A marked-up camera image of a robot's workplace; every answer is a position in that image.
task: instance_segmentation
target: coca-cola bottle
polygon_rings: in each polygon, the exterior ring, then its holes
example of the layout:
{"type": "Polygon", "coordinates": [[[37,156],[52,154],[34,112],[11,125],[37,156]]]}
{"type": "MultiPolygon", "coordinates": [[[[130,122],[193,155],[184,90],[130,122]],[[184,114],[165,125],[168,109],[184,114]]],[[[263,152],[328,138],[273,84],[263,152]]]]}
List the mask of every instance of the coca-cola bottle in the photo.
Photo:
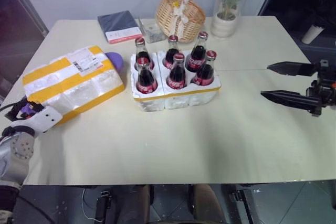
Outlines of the coca-cola bottle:
{"type": "Polygon", "coordinates": [[[179,38],[176,35],[169,36],[169,49],[166,53],[166,57],[163,59],[163,65],[166,68],[171,69],[174,63],[174,55],[178,53],[177,43],[179,42],[179,38]]]}
{"type": "Polygon", "coordinates": [[[174,55],[174,63],[167,77],[167,85],[172,89],[185,87],[184,55],[180,52],[174,55]]]}
{"type": "Polygon", "coordinates": [[[137,90],[141,93],[149,94],[156,90],[158,87],[157,81],[154,78],[151,70],[149,69],[149,61],[146,57],[141,57],[136,61],[138,65],[138,81],[136,84],[137,90]]]}
{"type": "Polygon", "coordinates": [[[200,31],[198,34],[198,40],[185,64],[185,67],[190,72],[196,72],[204,63],[207,39],[208,33],[200,31]]]}
{"type": "Polygon", "coordinates": [[[207,86],[214,81],[214,60],[216,59],[216,52],[209,50],[206,52],[206,61],[198,69],[195,77],[191,80],[199,86],[207,86]]]}
{"type": "Polygon", "coordinates": [[[154,62],[152,60],[152,58],[150,57],[147,49],[146,49],[146,45],[145,45],[145,40],[144,38],[137,38],[135,39],[135,45],[137,46],[137,53],[136,53],[136,58],[135,58],[135,64],[134,67],[137,70],[137,61],[139,58],[146,58],[148,59],[149,62],[149,67],[152,70],[154,68],[154,62]]]}

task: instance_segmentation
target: purple object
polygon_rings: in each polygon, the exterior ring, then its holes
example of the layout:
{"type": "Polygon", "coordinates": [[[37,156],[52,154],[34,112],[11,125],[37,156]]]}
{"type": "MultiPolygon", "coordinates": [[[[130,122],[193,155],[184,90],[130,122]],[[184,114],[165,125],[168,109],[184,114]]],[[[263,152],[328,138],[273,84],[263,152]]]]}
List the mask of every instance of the purple object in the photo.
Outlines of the purple object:
{"type": "Polygon", "coordinates": [[[28,115],[32,114],[32,113],[35,113],[34,110],[32,110],[30,107],[29,107],[29,103],[27,103],[22,109],[21,109],[21,112],[22,113],[27,113],[28,115]]]}
{"type": "Polygon", "coordinates": [[[122,68],[124,67],[124,61],[122,60],[121,55],[116,52],[107,52],[105,53],[105,55],[112,62],[116,71],[120,72],[122,68]]]}

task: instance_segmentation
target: gray robot arm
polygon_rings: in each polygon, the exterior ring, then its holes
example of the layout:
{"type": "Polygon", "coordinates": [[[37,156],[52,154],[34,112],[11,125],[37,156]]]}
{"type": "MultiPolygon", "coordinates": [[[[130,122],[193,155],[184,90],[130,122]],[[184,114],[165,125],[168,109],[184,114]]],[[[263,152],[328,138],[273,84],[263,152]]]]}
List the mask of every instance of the gray robot arm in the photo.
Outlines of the gray robot arm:
{"type": "Polygon", "coordinates": [[[0,141],[0,224],[12,223],[16,198],[34,153],[35,138],[61,119],[59,112],[46,106],[26,119],[14,119],[4,130],[0,141]]]}

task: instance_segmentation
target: wicker basket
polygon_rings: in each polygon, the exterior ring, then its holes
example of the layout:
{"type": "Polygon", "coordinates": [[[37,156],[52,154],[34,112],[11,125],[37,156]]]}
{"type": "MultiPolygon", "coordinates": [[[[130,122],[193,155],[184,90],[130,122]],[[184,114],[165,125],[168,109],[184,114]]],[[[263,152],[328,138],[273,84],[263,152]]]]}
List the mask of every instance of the wicker basket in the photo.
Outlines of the wicker basket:
{"type": "MultiPolygon", "coordinates": [[[[156,22],[167,36],[170,35],[172,22],[174,22],[174,2],[181,3],[182,0],[162,0],[155,14],[156,22]]],[[[205,21],[205,13],[193,1],[188,2],[183,13],[188,17],[188,22],[184,24],[183,36],[179,38],[179,42],[188,43],[194,40],[196,35],[200,32],[205,21]]],[[[180,22],[181,18],[178,18],[175,26],[175,34],[177,33],[180,22]]]]}

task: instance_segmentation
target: white cup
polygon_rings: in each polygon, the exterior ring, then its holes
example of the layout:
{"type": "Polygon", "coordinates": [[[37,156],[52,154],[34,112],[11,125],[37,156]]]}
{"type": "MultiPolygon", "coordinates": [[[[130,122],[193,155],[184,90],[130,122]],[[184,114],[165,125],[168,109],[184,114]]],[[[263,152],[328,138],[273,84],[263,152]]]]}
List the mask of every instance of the white cup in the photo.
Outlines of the white cup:
{"type": "Polygon", "coordinates": [[[323,27],[311,25],[301,41],[305,44],[310,44],[323,30],[323,27]]]}

